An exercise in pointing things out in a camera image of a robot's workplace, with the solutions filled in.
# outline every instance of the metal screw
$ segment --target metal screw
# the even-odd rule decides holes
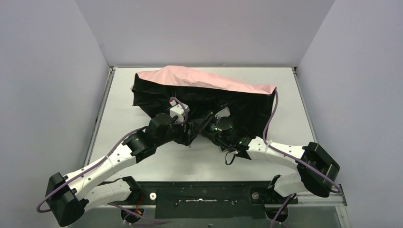
[[[252,193],[252,199],[254,199],[254,200],[259,199],[259,193],[258,192]]]

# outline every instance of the pink fabric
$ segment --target pink fabric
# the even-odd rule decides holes
[[[166,66],[160,70],[139,72],[138,75],[143,80],[166,86],[192,86],[268,95],[276,88],[270,84],[252,86],[237,79],[201,72],[184,66]]]

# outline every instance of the white table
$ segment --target white table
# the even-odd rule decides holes
[[[132,106],[133,93],[130,88],[136,72],[157,68],[115,69],[106,86],[106,94],[98,116],[96,130],[86,163],[92,162],[109,152],[113,145],[127,132],[148,125],[148,117],[139,107]],[[297,82],[291,68],[197,68],[237,78],[249,84],[275,84],[278,88],[279,104],[270,125],[268,138],[275,142],[307,145],[314,140],[305,112]],[[132,167],[120,171],[109,180],[133,176],[137,181],[269,181],[277,174],[289,174],[291,169],[267,161],[250,161],[236,158],[227,166],[224,153],[207,139],[196,138],[189,149],[170,142],[157,149],[151,157]],[[350,228],[345,211],[345,198],[331,193],[329,198],[320,198],[310,192],[298,194],[298,204],[289,205],[289,218],[285,222],[290,228]],[[155,208],[147,208],[147,216],[153,218]],[[269,227],[269,220],[252,220],[249,217],[166,219],[169,223],[162,228],[193,227],[205,228],[206,224],[217,227]],[[98,227],[117,228],[122,226],[120,210],[101,206],[86,212],[69,228]]]
[[[158,68],[116,68],[110,85],[102,118],[97,130],[90,162],[104,156],[127,132],[148,125],[150,117],[132,106],[130,90],[136,72]],[[268,138],[277,143],[307,145],[313,134],[291,68],[196,68],[255,84],[275,84],[279,103]],[[227,166],[225,154],[205,138],[198,137],[192,148],[170,142],[159,147],[154,155],[117,175],[133,176],[137,181],[269,181],[291,169],[267,161],[236,158]]]

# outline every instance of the white wall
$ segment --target white wall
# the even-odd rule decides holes
[[[403,1],[336,0],[297,68],[354,228],[403,227]]]
[[[334,0],[76,0],[109,65],[296,66]]]
[[[35,207],[83,164],[107,62],[74,0],[1,0],[0,69],[0,227],[55,227]]]

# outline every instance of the black cable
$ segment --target black cable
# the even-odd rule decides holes
[[[232,157],[230,163],[228,164],[228,162],[227,162],[227,155],[228,155],[229,153],[230,153],[230,152],[227,152],[227,153],[225,154],[225,164],[226,164],[226,165],[231,165],[231,164],[234,162],[235,157],[236,157],[236,155],[234,154],[234,156]]]

